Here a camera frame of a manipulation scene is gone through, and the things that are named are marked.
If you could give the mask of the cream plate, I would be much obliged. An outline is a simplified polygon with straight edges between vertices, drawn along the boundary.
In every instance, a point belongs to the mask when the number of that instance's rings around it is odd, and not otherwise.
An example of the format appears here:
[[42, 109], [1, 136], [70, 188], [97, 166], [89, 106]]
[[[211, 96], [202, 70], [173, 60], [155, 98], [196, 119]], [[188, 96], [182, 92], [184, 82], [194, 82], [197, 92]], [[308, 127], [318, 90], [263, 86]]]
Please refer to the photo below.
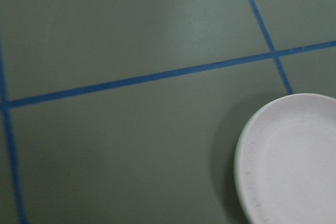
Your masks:
[[239, 199], [249, 223], [268, 223], [269, 218], [257, 193], [257, 155], [260, 154], [262, 137], [271, 119], [277, 115], [279, 105], [288, 97], [281, 97], [261, 106], [249, 118], [237, 141], [234, 155], [234, 181]]

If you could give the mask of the pink plate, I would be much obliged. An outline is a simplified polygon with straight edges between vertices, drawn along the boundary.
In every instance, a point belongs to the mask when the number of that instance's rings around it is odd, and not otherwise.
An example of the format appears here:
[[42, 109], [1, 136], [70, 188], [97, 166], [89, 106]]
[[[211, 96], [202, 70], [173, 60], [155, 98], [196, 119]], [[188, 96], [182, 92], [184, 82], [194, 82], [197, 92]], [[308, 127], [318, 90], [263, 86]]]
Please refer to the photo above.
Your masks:
[[257, 155], [268, 223], [335, 223], [335, 99], [288, 95]]

